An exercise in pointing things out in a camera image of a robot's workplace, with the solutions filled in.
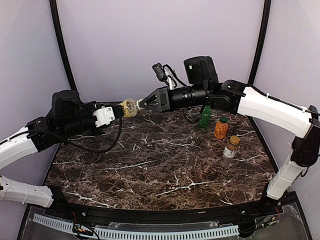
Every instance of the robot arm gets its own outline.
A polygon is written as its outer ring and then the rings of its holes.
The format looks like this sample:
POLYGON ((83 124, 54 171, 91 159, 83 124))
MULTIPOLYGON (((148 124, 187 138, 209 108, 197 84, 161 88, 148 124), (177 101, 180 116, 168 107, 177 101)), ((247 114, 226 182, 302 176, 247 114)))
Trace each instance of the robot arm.
POLYGON ((191 86, 172 90, 158 88, 140 102, 140 107, 168 112, 210 105, 212 109, 255 117, 293 133, 296 137, 292 155, 270 181, 265 193, 272 200, 280 199, 298 176, 317 161, 320 147, 317 109, 285 102, 235 80, 219 83, 214 63, 208 56, 187 59, 184 66, 191 86))
MULTIPOLYGON (((52 109, 16 134, 0 142, 0 170, 25 156, 32 155, 79 133, 100 135, 115 119, 122 118, 121 106, 84 104, 76 91, 66 90, 52 96, 52 109)), ((56 188, 35 186, 0 175, 0 200, 50 207, 59 194, 56 188)))

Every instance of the orange bottle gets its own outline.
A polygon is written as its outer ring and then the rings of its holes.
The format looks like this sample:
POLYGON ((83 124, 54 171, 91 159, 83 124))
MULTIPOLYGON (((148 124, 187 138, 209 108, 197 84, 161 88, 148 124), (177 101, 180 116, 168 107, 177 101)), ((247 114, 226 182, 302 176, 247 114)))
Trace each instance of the orange bottle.
POLYGON ((224 139, 228 130, 228 118, 226 116, 220 117, 215 125, 214 136, 217 139, 224 139))

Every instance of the brown marble surface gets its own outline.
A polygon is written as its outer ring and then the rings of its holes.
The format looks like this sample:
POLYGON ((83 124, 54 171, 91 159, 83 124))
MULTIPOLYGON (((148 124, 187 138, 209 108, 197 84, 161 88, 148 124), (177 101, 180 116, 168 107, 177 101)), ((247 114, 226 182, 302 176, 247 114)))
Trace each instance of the brown marble surface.
MULTIPOLYGON (((195 118, 199 108, 186 111, 195 118)), ((101 136, 77 135, 87 148, 107 148, 117 134, 115 122, 101 136)), ((181 111, 142 111, 123 119, 119 143, 108 153, 84 152, 62 145, 46 179, 60 186, 71 203, 134 210, 219 207, 260 199, 275 172, 249 120, 213 110, 210 125, 189 124, 181 111), (225 115, 225 139, 214 138, 225 115), (221 167, 229 137, 240 137, 230 168, 221 167)))

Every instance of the wire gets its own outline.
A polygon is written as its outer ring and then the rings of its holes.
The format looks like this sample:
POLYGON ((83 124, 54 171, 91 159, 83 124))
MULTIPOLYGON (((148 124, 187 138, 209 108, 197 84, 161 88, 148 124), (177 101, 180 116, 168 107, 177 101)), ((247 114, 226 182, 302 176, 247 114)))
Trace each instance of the wire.
POLYGON ((252 230, 252 231, 242 231, 242 232, 240 232, 240 233, 241 233, 241 234, 254 233, 255 231, 258 231, 259 229, 262 229, 262 228, 263 228, 263 226, 261 225, 261 226, 257 227, 256 229, 254 229, 254 230, 252 230))
MULTIPOLYGON (((67 138, 63 137, 63 136, 60 136, 56 133, 53 133, 53 132, 50 132, 50 131, 45 131, 45 130, 38 130, 38 129, 31 129, 31 130, 27 130, 27 131, 23 131, 23 132, 19 132, 17 133, 16 135, 13 135, 9 138, 9 140, 12 140, 20 135, 23 135, 23 134, 34 134, 34 133, 38 133, 38 134, 43 134, 43 135, 50 135, 60 141, 62 141, 64 144, 70 144, 71 146, 74 146, 75 148, 78 148, 78 149, 81 149, 81 150, 84 150, 84 151, 87 151, 89 153, 96 153, 96 154, 102 154, 102 153, 106 153, 106 152, 109 152, 118 142, 119 138, 120 138, 120 135, 121 135, 121 131, 122 131, 122 124, 123 124, 123 120, 122 120, 122 117, 119 118, 119 128, 118 128, 118 133, 113 141, 113 143, 111 144, 110 147, 108 147, 107 149, 91 149, 91 148, 86 148, 84 146, 81 146, 77 143, 74 143, 70 140, 68 140, 67 138)), ((8 139, 6 140, 3 140, 2 142, 0 142, 0 145, 4 144, 8 142, 8 139)))
POLYGON ((304 176, 306 176, 306 175, 307 175, 308 171, 309 171, 309 166, 306 168, 306 170, 305 170, 305 173, 304 173, 304 174, 302 174, 302 172, 300 172, 300 174, 299 174, 299 175, 303 178, 304 176))
MULTIPOLYGON (((62 216, 61 214, 57 213, 56 211, 54 211, 54 210, 52 210, 52 209, 49 209, 49 210, 50 210, 51 212, 55 213, 56 215, 58 215, 60 218, 62 218, 62 219, 64 219, 64 220, 68 220, 67 217, 62 216)), ((94 235, 96 235, 96 237, 97 237, 98 240, 100 240, 99 235, 96 233, 96 231, 95 231, 92 227, 88 226, 87 224, 80 223, 80 222, 78 222, 78 221, 76 221, 76 220, 74 220, 73 222, 74 222, 75 224, 79 224, 80 226, 86 227, 86 228, 89 229, 94 235)))
POLYGON ((280 103, 289 105, 289 106, 291 106, 291 107, 293 107, 293 108, 295 108, 295 109, 298 109, 298 110, 300 110, 300 111, 305 111, 306 113, 315 114, 315 115, 320 116, 320 113, 318 113, 318 112, 311 111, 311 110, 309 110, 309 109, 304 109, 304 108, 299 107, 299 106, 297 106, 297 105, 294 105, 294 104, 292 104, 292 103, 290 103, 290 102, 288 102, 288 101, 282 100, 282 99, 277 98, 277 97, 274 97, 274 96, 267 95, 266 93, 264 93, 263 91, 261 91, 259 88, 257 88, 256 86, 254 86, 254 85, 252 85, 252 84, 247 84, 247 86, 253 88, 253 89, 254 89, 255 91, 257 91, 259 94, 261 94, 261 95, 263 95, 263 96, 265 96, 265 97, 268 97, 269 99, 272 99, 272 100, 274 100, 274 101, 277 101, 277 102, 280 102, 280 103))
POLYGON ((256 224, 252 225, 251 227, 248 227, 248 228, 245 229, 245 230, 240 231, 240 233, 245 233, 245 232, 247 232, 248 230, 250 230, 250 229, 254 228, 255 226, 257 226, 258 224, 262 223, 270 214, 271 214, 271 212, 268 213, 267 215, 265 215, 265 216, 264 216, 260 221, 258 221, 256 224))
POLYGON ((280 221, 280 219, 281 219, 281 217, 280 217, 280 212, 279 212, 279 209, 278 208, 274 208, 275 210, 276 210, 276 212, 278 213, 278 217, 279 217, 279 221, 280 221))
POLYGON ((189 118, 186 116, 185 108, 184 108, 184 109, 182 110, 182 113, 183 113, 183 116, 184 116, 185 120, 187 120, 187 122, 190 123, 190 124, 196 124, 197 122, 199 122, 199 120, 201 119, 202 113, 204 112, 205 106, 206 106, 205 104, 202 105, 201 110, 200 110, 200 112, 199 112, 199 115, 198 115, 198 117, 197 117, 194 121, 192 121, 191 119, 189 119, 189 118))
POLYGON ((170 72, 172 73, 172 75, 174 76, 174 78, 175 78, 182 86, 184 86, 184 87, 187 86, 183 81, 181 81, 181 80, 178 78, 175 70, 173 70, 168 64, 163 65, 162 69, 164 69, 165 67, 170 70, 170 72))

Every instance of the black plastic housing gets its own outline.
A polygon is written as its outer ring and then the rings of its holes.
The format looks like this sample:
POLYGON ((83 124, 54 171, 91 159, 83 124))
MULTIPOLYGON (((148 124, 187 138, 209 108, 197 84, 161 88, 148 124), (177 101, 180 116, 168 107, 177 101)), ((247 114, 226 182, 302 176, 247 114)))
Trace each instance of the black plastic housing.
POLYGON ((192 85, 203 85, 209 80, 211 87, 219 85, 214 61, 210 56, 196 56, 183 61, 188 81, 192 85))

